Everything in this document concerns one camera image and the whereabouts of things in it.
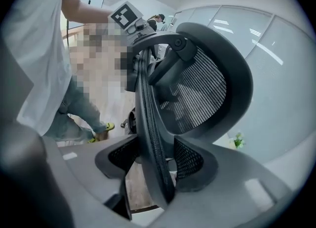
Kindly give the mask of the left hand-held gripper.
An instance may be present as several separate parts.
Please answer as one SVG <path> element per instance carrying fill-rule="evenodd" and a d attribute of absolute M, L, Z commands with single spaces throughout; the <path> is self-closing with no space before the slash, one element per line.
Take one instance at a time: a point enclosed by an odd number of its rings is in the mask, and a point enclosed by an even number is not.
<path fill-rule="evenodd" d="M 139 42 L 157 39 L 157 34 L 143 14 L 130 2 L 125 1 L 108 16 L 108 38 L 115 41 Z"/>

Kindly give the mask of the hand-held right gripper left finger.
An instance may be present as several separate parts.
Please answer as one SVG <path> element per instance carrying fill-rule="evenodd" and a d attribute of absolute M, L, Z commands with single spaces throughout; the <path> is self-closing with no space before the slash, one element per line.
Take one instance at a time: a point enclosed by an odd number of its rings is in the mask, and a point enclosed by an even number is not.
<path fill-rule="evenodd" d="M 138 228 L 121 178 L 95 155 L 110 142 L 59 148 L 14 122 L 0 124 L 0 228 Z"/>

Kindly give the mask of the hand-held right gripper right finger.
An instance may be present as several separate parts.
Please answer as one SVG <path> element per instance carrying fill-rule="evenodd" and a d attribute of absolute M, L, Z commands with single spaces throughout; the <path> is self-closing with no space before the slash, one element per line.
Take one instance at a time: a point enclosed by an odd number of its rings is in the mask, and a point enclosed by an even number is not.
<path fill-rule="evenodd" d="M 145 181 L 163 212 L 147 228 L 264 228 L 292 190 L 250 156 L 211 138 L 139 136 Z"/>

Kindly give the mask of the wide black mesh chair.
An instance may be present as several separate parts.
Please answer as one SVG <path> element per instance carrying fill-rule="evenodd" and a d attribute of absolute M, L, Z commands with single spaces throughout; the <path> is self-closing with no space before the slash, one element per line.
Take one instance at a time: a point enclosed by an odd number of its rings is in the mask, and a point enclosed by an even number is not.
<path fill-rule="evenodd" d="M 215 178 L 218 162 L 198 144 L 212 144 L 245 114 L 251 71 L 223 35 L 191 22 L 132 39 L 119 67 L 135 93 L 147 187 L 166 208 L 177 192 L 199 191 Z"/>

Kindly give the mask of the white square desk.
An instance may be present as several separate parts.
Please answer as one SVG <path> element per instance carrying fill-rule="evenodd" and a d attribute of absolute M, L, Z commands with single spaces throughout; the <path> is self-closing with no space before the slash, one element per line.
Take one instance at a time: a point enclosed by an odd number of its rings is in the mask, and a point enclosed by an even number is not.
<path fill-rule="evenodd" d="M 237 148 L 234 145 L 233 138 L 230 138 L 227 134 L 220 137 L 217 141 L 214 142 L 215 145 L 221 146 L 227 149 L 237 150 Z"/>

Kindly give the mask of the potted green plant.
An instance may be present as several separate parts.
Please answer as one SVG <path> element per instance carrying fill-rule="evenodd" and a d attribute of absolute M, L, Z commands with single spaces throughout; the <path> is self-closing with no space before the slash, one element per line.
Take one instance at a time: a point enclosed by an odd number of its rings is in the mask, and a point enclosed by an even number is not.
<path fill-rule="evenodd" d="M 243 134 L 241 132 L 238 132 L 235 135 L 233 141 L 234 141 L 234 145 L 235 145 L 235 147 L 237 149 L 241 149 L 241 148 L 243 148 L 246 145 L 246 142 L 244 140 Z"/>

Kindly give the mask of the wooden table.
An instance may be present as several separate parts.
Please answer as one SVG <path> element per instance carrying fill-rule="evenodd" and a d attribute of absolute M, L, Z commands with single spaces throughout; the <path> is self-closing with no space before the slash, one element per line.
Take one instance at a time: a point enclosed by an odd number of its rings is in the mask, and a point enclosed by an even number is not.
<path fill-rule="evenodd" d="M 66 38 L 78 35 L 79 33 L 83 32 L 83 30 L 84 30 L 84 26 L 79 26 L 79 27 L 76 27 L 76 28 L 68 29 L 66 31 Z"/>

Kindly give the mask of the person's white shirt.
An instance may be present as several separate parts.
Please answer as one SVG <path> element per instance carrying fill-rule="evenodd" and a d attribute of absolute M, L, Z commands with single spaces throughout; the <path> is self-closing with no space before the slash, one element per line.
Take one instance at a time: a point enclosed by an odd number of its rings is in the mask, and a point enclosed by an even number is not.
<path fill-rule="evenodd" d="M 72 71 L 60 26 L 62 0 L 16 0 L 1 29 L 14 59 L 33 88 L 17 121 L 41 136 L 50 128 Z"/>

